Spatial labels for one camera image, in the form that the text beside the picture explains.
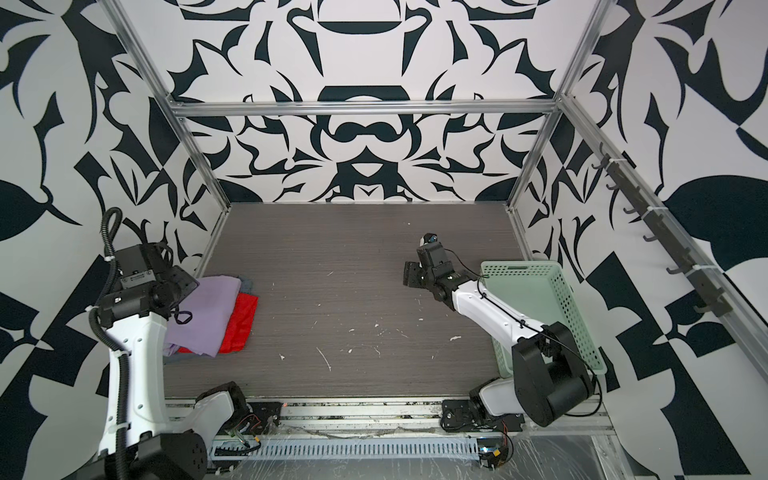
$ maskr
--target patterned wallpaper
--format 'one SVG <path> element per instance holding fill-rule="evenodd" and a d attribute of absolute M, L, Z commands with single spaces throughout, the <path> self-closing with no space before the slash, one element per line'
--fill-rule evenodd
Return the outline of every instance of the patterned wallpaper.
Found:
<path fill-rule="evenodd" d="M 2 3 L 0 124 L 0 476 L 62 478 L 106 415 L 102 212 L 192 272 L 220 209 L 94 0 Z"/>
<path fill-rule="evenodd" d="M 763 317 L 768 227 L 764 2 L 620 0 L 577 101 Z M 641 478 L 762 478 L 768 386 L 568 120 L 519 205 L 563 264 L 610 366 L 606 406 Z"/>
<path fill-rule="evenodd" d="M 315 101 L 551 98 L 595 0 L 123 3 L 177 100 Z"/>
<path fill-rule="evenodd" d="M 507 200 L 542 114 L 192 118 L 232 201 Z"/>

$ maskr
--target red cloth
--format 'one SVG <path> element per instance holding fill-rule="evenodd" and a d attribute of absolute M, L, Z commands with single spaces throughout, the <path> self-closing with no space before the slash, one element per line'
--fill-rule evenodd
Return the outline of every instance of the red cloth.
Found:
<path fill-rule="evenodd" d="M 224 333 L 224 340 L 221 342 L 219 353 L 239 352 L 245 347 L 258 303 L 258 296 L 248 295 L 247 293 L 237 294 L 235 308 L 232 316 L 230 316 L 230 322 L 227 324 L 227 331 Z M 179 348 L 179 352 L 192 353 L 184 347 Z"/>

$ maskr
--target scratch mark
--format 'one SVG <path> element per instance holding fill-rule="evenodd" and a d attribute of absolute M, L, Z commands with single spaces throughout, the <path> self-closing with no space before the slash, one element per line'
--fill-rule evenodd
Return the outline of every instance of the scratch mark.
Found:
<path fill-rule="evenodd" d="M 315 347 L 315 348 L 317 349 L 318 352 L 320 352 L 320 355 L 323 355 L 323 352 L 320 351 L 319 347 Z M 331 364 L 328 363 L 328 359 L 326 358 L 325 355 L 323 355 L 323 360 L 326 361 L 326 365 L 328 366 L 328 371 L 330 372 L 331 371 Z"/>

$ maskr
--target wood grain surface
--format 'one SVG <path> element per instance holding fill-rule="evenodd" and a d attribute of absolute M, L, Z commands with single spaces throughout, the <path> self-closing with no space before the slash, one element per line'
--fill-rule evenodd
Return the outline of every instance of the wood grain surface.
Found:
<path fill-rule="evenodd" d="M 206 276 L 253 280 L 251 336 L 241 352 L 166 365 L 166 396 L 230 380 L 247 396 L 466 395 L 498 376 L 484 330 L 402 285 L 427 232 L 475 271 L 521 259 L 498 203 L 235 204 Z"/>

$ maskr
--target green plastic basket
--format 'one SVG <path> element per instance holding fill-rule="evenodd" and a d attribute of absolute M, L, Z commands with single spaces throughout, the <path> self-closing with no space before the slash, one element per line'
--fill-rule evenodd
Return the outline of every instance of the green plastic basket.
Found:
<path fill-rule="evenodd" d="M 494 295 L 539 322 L 547 325 L 560 322 L 567 326 L 574 334 L 581 358 L 598 375 L 607 372 L 559 263 L 488 261 L 483 262 L 481 268 L 483 275 L 488 275 L 484 284 Z M 499 375 L 502 378 L 511 377 L 511 351 L 507 351 L 496 339 L 493 339 L 493 350 Z"/>

